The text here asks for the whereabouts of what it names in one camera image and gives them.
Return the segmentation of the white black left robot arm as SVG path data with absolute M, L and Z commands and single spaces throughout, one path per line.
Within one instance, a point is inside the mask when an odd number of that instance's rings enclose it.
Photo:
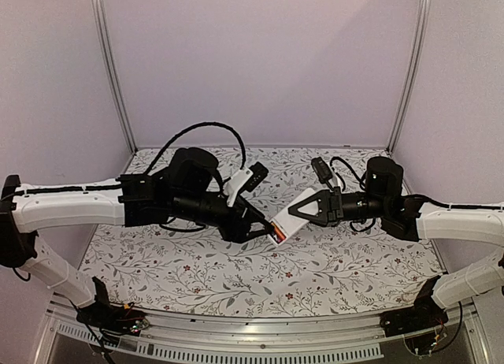
M 55 254 L 39 230 L 72 225 L 138 227 L 163 225 L 174 217 L 217 228 L 222 240 L 245 243 L 273 231 L 265 215 L 241 194 L 253 191 L 268 171 L 244 164 L 227 180 L 207 150 L 179 148 L 170 163 L 155 169 L 162 147 L 141 173 L 98 183 L 34 186 L 6 178 L 1 193 L 1 264 L 38 277 L 65 296 L 101 328 L 117 321 L 106 286 Z

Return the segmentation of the orange battery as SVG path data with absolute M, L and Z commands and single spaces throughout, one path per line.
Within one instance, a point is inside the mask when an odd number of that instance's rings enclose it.
M 286 235 L 278 228 L 274 229 L 274 233 L 275 233 L 275 241 L 277 244 L 281 244 L 283 241 L 287 239 Z

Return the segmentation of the dark purple battery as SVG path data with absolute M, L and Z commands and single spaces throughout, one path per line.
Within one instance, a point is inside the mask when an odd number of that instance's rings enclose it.
M 282 241 L 281 231 L 274 224 L 272 224 L 272 238 L 277 244 Z

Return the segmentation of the white remote control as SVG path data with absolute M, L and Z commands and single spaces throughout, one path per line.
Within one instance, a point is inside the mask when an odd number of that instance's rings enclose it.
M 301 195 L 301 193 L 293 199 L 289 204 L 287 204 L 277 215 L 275 215 L 271 220 L 271 225 L 274 224 L 279 230 L 281 230 L 287 237 L 285 241 L 281 244 L 277 244 L 272 238 L 272 234 L 269 234 L 269 238 L 272 243 L 278 247 L 294 236 L 300 229 L 308 224 L 308 221 L 301 219 L 299 217 L 294 217 L 288 212 L 288 207 Z

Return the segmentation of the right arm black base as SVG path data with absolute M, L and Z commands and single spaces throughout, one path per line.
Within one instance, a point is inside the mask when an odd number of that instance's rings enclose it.
M 436 276 L 427 280 L 412 306 L 383 312 L 380 315 L 380 327 L 386 337 L 438 327 L 441 331 L 444 330 L 444 324 L 448 322 L 447 312 L 432 299 L 433 288 L 439 279 L 440 276 Z M 415 355 L 429 355 L 437 348 L 439 339 L 440 333 L 431 331 L 423 336 L 408 338 L 406 347 Z

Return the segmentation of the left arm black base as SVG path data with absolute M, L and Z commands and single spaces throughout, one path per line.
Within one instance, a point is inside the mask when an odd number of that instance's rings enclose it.
M 137 310 L 134 302 L 122 306 L 111 304 L 106 285 L 97 277 L 91 279 L 95 289 L 93 303 L 77 308 L 78 322 L 119 336 L 138 336 L 150 326 L 146 314 Z

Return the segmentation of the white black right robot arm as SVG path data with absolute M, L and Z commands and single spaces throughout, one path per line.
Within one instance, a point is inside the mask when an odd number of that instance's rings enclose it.
M 367 161 L 363 191 L 326 188 L 288 208 L 288 213 L 320 227 L 341 221 L 380 219 L 380 227 L 398 240 L 464 240 L 489 243 L 496 251 L 454 273 L 424 283 L 407 313 L 413 329 L 424 329 L 439 309 L 503 286 L 503 205 L 438 202 L 426 195 L 402 193 L 403 168 L 392 159 Z

